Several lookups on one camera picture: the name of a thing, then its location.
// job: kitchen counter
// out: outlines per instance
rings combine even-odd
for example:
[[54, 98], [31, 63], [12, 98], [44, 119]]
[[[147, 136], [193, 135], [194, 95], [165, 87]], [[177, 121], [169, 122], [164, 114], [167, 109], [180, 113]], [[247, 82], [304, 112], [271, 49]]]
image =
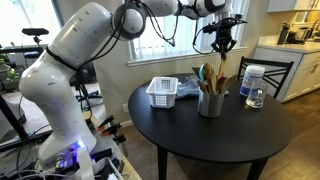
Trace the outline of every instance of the kitchen counter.
[[296, 53], [314, 53], [320, 52], [320, 42], [306, 42], [305, 44], [269, 44], [269, 43], [259, 43], [257, 47], [266, 48], [266, 49], [274, 49], [288, 52], [296, 52]]

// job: blue light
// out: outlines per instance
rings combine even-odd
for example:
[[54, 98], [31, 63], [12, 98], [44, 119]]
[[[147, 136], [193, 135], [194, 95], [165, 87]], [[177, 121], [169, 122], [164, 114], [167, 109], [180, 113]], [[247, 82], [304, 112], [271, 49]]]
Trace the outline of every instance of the blue light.
[[83, 141], [81, 139], [78, 141], [78, 146], [79, 147], [85, 147], [85, 145], [84, 145], [84, 143], [83, 143]]

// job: white wall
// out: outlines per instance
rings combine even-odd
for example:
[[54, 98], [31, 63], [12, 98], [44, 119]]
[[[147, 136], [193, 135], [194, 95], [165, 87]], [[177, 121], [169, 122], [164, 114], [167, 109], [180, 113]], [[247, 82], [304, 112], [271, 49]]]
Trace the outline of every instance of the white wall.
[[[58, 5], [63, 19], [66, 21], [77, 9], [82, 7], [85, 0], [59, 0]], [[114, 11], [119, 4], [117, 0], [96, 1]], [[269, 0], [251, 0], [241, 44], [247, 49], [242, 52], [228, 54], [226, 73], [237, 73], [241, 56], [252, 57], [260, 36], [277, 35], [282, 21], [292, 23], [295, 12], [266, 13]], [[192, 72], [192, 67], [199, 67], [208, 62], [217, 68], [220, 57], [218, 55], [200, 56], [198, 58], [183, 59], [157, 64], [128, 67], [130, 60], [128, 42], [119, 42], [107, 56], [94, 62], [97, 78], [101, 87], [104, 103], [108, 114], [113, 114], [117, 121], [130, 120], [128, 113], [123, 113], [122, 104], [127, 103], [133, 90], [143, 82], [154, 76], [174, 73]]]

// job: black table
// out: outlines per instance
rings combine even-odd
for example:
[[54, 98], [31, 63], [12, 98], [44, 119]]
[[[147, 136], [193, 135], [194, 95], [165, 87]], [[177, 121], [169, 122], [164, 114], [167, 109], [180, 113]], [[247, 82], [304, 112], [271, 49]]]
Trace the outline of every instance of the black table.
[[[190, 75], [170, 76], [184, 83]], [[268, 158], [292, 138], [291, 117], [282, 104], [267, 95], [263, 108], [250, 108], [239, 93], [240, 82], [229, 88], [217, 118], [198, 113], [198, 97], [176, 100], [169, 109], [153, 108], [146, 94], [149, 84], [131, 94], [128, 107], [135, 127], [157, 145], [159, 179], [166, 179], [167, 152], [218, 163], [252, 163], [248, 179], [258, 179]]]

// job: white basket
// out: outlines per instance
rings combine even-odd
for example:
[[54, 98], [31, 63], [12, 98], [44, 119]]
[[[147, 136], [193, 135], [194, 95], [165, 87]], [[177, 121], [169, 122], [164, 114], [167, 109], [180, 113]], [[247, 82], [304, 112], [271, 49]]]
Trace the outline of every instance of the white basket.
[[171, 108], [174, 106], [177, 86], [177, 78], [154, 77], [146, 90], [150, 104], [158, 108]]

